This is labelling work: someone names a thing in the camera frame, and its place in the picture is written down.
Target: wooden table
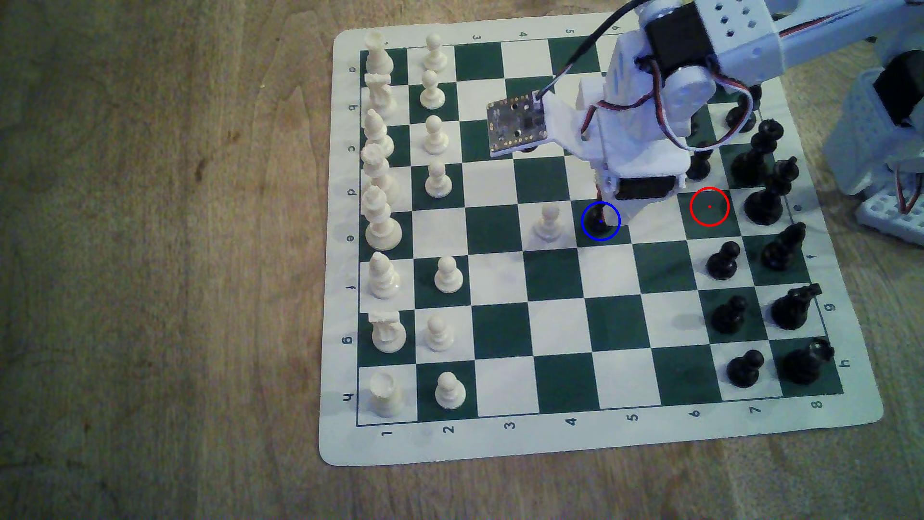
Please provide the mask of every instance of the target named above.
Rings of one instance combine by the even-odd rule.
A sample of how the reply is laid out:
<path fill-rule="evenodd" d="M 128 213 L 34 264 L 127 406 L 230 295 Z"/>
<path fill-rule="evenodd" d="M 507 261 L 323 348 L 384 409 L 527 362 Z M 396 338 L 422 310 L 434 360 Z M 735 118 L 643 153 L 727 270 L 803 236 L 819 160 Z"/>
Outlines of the wooden table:
<path fill-rule="evenodd" d="M 924 255 L 860 228 L 859 200 L 835 189 L 820 152 L 850 82 L 875 65 L 867 43 L 784 79 L 881 422 L 443 464 L 322 462 L 334 37 L 615 3 L 581 4 L 0 0 L 0 516 L 924 512 Z"/>

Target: blue circle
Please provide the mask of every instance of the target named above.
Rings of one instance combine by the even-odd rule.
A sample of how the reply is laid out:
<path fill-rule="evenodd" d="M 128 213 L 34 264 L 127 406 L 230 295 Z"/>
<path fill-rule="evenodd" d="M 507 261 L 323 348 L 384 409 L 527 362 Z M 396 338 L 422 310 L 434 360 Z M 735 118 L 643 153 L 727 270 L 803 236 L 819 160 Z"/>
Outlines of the blue circle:
<path fill-rule="evenodd" d="M 613 211 L 616 212 L 616 218 L 618 219 L 618 220 L 616 221 L 616 231 L 613 231 L 613 234 L 610 235 L 610 236 L 608 236 L 608 237 L 606 237 L 605 239 L 595 239 L 595 238 L 591 237 L 591 236 L 590 236 L 590 233 L 587 232 L 587 228 L 584 227 L 584 216 L 587 214 L 587 210 L 591 209 L 593 206 L 595 206 L 595 205 L 597 205 L 597 204 L 606 204 L 606 205 L 612 207 Z M 584 213 L 581 213 L 581 214 L 580 214 L 580 228 L 581 228 L 581 230 L 584 231 L 584 234 L 587 235 L 587 238 L 589 238 L 589 239 L 591 239 L 591 240 L 593 240 L 593 241 L 608 241 L 608 240 L 610 240 L 612 237 L 616 236 L 616 233 L 619 232 L 619 228 L 620 228 L 622 225 L 623 225 L 623 217 L 622 217 L 621 215 L 619 215 L 619 210 L 616 209 L 612 204 L 607 203 L 607 202 L 604 202 L 604 201 L 597 201 L 597 202 L 595 202 L 595 203 L 592 203 L 592 204 L 588 205 L 587 207 L 584 208 Z"/>

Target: chessboard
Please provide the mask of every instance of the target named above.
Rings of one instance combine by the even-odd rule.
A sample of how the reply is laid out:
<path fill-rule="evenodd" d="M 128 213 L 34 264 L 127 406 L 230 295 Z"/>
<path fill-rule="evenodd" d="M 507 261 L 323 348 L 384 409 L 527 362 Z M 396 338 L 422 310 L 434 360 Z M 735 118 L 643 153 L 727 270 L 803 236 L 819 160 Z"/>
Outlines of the chessboard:
<path fill-rule="evenodd" d="M 863 335 L 779 80 L 763 84 L 758 113 L 784 127 L 766 160 L 795 156 L 801 174 L 784 198 L 783 217 L 770 226 L 750 222 L 743 211 L 760 186 L 740 185 L 726 174 L 749 149 L 754 130 L 712 154 L 706 179 L 688 180 L 679 195 L 651 204 L 605 241 L 580 225 L 596 198 L 587 163 L 554 143 L 490 157 L 486 105 L 545 86 L 606 16 L 375 29 L 394 61 L 397 108 L 384 122 L 395 145 L 389 173 L 399 189 L 388 203 L 403 232 L 385 252 L 402 280 L 387 299 L 370 293 L 373 250 L 364 238 L 369 222 L 360 213 L 360 195 L 370 182 L 360 150 L 369 107 L 364 38 L 372 30 L 336 38 L 319 420 L 327 463 L 564 452 L 881 418 Z M 608 69 L 618 34 L 637 27 L 629 15 L 608 30 L 555 84 L 556 95 L 573 102 L 581 78 Z M 419 95 L 426 37 L 433 32 L 442 37 L 448 61 L 438 74 L 445 103 L 428 110 Z M 724 135 L 725 115 L 735 105 L 734 96 L 719 91 L 694 117 L 696 132 L 687 141 Z M 438 156 L 423 144 L 431 114 L 449 137 Z M 424 188 L 434 157 L 452 181 L 452 191 L 439 199 Z M 532 230 L 548 203 L 560 208 L 564 227 L 553 242 Z M 801 254 L 786 271 L 766 268 L 763 247 L 794 222 L 807 227 Z M 740 247 L 737 271 L 728 280 L 713 279 L 706 260 L 727 241 Z M 447 255 L 464 276 L 453 293 L 434 286 L 437 261 Z M 775 325 L 772 303 L 809 283 L 820 284 L 823 293 L 811 301 L 806 324 L 796 330 Z M 744 325 L 723 334 L 710 316 L 734 295 L 748 303 Z M 369 313 L 379 311 L 397 311 L 407 332 L 397 352 L 373 345 Z M 434 315 L 455 334 L 443 352 L 425 340 Z M 816 338 L 834 348 L 818 379 L 805 385 L 782 378 L 782 360 Z M 750 350 L 766 361 L 758 381 L 742 389 L 725 368 Z M 453 410 L 434 397 L 443 372 L 452 372 L 467 391 Z M 395 416 L 379 416 L 371 407 L 370 381 L 382 373 L 403 395 Z"/>

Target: black pawn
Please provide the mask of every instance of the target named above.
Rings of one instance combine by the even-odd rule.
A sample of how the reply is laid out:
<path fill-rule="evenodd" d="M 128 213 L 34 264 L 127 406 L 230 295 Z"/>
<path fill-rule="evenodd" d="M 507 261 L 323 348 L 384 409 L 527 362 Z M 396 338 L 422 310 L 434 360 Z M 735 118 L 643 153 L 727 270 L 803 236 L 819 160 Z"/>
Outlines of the black pawn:
<path fill-rule="evenodd" d="M 751 149 L 732 161 L 732 177 L 738 184 L 755 186 L 767 174 L 763 157 L 776 150 L 776 142 L 783 137 L 783 126 L 773 119 L 760 122 L 757 133 L 751 136 Z"/>
<path fill-rule="evenodd" d="M 776 161 L 773 173 L 763 180 L 764 188 L 753 192 L 745 200 L 745 215 L 755 224 L 770 226 L 780 219 L 783 214 L 783 203 L 780 197 L 788 195 L 793 189 L 793 180 L 799 176 L 799 166 L 796 158 L 789 157 L 785 161 Z"/>
<path fill-rule="evenodd" d="M 780 328 L 796 330 L 806 324 L 806 320 L 809 319 L 811 299 L 819 294 L 821 294 L 821 286 L 817 283 L 790 289 L 784 297 L 773 302 L 770 307 L 770 316 Z"/>
<path fill-rule="evenodd" d="M 806 238 L 806 225 L 802 222 L 790 224 L 776 235 L 760 252 L 760 262 L 774 271 L 785 271 L 796 259 L 796 253 L 802 248 Z"/>
<path fill-rule="evenodd" d="M 797 385 L 808 385 L 818 380 L 821 366 L 834 358 L 834 348 L 822 338 L 815 338 L 804 348 L 794 350 L 783 358 L 780 376 Z"/>
<path fill-rule="evenodd" d="M 722 249 L 718 253 L 709 257 L 706 261 L 706 271 L 709 276 L 715 279 L 729 279 L 735 275 L 738 270 L 738 263 L 735 259 L 741 254 L 741 247 L 732 241 L 722 244 Z"/>
<path fill-rule="evenodd" d="M 745 355 L 736 357 L 728 362 L 725 374 L 733 385 L 740 389 L 754 386 L 760 377 L 760 368 L 763 366 L 763 354 L 760 351 L 747 351 Z"/>
<path fill-rule="evenodd" d="M 735 334 L 745 323 L 748 301 L 744 296 L 732 296 L 728 303 L 719 305 L 712 312 L 712 328 L 723 334 Z"/>

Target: white chess piece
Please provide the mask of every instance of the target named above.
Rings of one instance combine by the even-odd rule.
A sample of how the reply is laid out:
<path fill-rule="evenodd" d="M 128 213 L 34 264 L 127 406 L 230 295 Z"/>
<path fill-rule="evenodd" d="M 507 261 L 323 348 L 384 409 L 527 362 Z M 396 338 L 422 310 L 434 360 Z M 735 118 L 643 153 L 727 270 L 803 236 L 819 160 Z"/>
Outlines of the white chess piece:
<path fill-rule="evenodd" d="M 362 214 L 370 222 L 366 241 L 372 249 L 389 251 L 401 242 L 401 226 L 392 218 L 392 206 L 378 186 L 370 186 L 362 194 Z"/>
<path fill-rule="evenodd" d="M 452 372 L 436 379 L 436 402 L 446 410 L 455 410 L 465 402 L 465 385 Z"/>
<path fill-rule="evenodd" d="M 369 104 L 383 118 L 395 111 L 397 102 L 392 95 L 392 77 L 388 74 L 366 73 L 366 86 L 369 87 Z"/>
<path fill-rule="evenodd" d="M 370 312 L 369 323 L 372 324 L 372 344 L 384 353 L 396 353 L 407 340 L 407 331 L 399 321 L 397 311 Z"/>
<path fill-rule="evenodd" d="M 430 176 L 423 183 L 423 189 L 434 199 L 442 199 L 453 190 L 453 180 L 446 175 L 446 165 L 439 161 L 431 161 L 427 167 Z"/>
<path fill-rule="evenodd" d="M 385 52 L 385 37 L 378 31 L 366 34 L 366 48 L 369 49 L 366 71 L 372 74 L 391 74 L 395 61 Z"/>
<path fill-rule="evenodd" d="M 438 117 L 430 116 L 426 121 L 427 137 L 423 142 L 424 149 L 430 155 L 439 155 L 449 147 L 449 136 L 443 131 L 443 121 Z"/>
<path fill-rule="evenodd" d="M 401 276 L 392 261 L 376 251 L 369 260 L 369 292 L 381 300 L 395 296 L 401 288 Z"/>
<path fill-rule="evenodd" d="M 559 208 L 556 204 L 542 205 L 542 217 L 532 227 L 533 231 L 544 241 L 555 241 L 562 236 L 562 224 L 558 221 Z"/>
<path fill-rule="evenodd" d="M 462 271 L 456 267 L 456 260 L 452 256 L 440 258 L 436 264 L 436 275 L 433 283 L 436 289 L 442 292 L 456 292 L 462 287 Z"/>
<path fill-rule="evenodd" d="M 363 162 L 362 171 L 372 179 L 372 186 L 378 186 L 385 192 L 389 204 L 397 201 L 401 187 L 395 182 L 392 174 L 388 173 L 388 159 L 382 146 L 375 142 L 367 142 L 359 152 L 359 157 Z"/>
<path fill-rule="evenodd" d="M 430 110 L 436 110 L 446 102 L 446 94 L 440 90 L 440 81 L 436 77 L 436 72 L 424 70 L 423 76 L 420 77 L 423 83 L 423 92 L 420 93 L 420 106 Z"/>
<path fill-rule="evenodd" d="M 424 68 L 440 72 L 446 67 L 448 58 L 441 47 L 443 47 L 443 39 L 439 34 L 433 33 L 427 36 L 427 49 L 430 52 L 423 58 Z"/>
<path fill-rule="evenodd" d="M 372 411 L 381 417 L 394 417 L 404 409 L 404 392 L 387 372 L 376 372 L 369 379 Z"/>
<path fill-rule="evenodd" d="M 442 316 L 433 315 L 427 320 L 427 346 L 440 353 L 453 346 L 456 334 Z"/>
<path fill-rule="evenodd" d="M 395 142 L 388 135 L 388 127 L 385 126 L 385 121 L 378 112 L 371 108 L 366 112 L 366 126 L 362 129 L 362 133 L 366 134 L 367 142 L 374 142 L 382 147 L 385 158 L 391 156 L 392 152 L 395 151 Z"/>

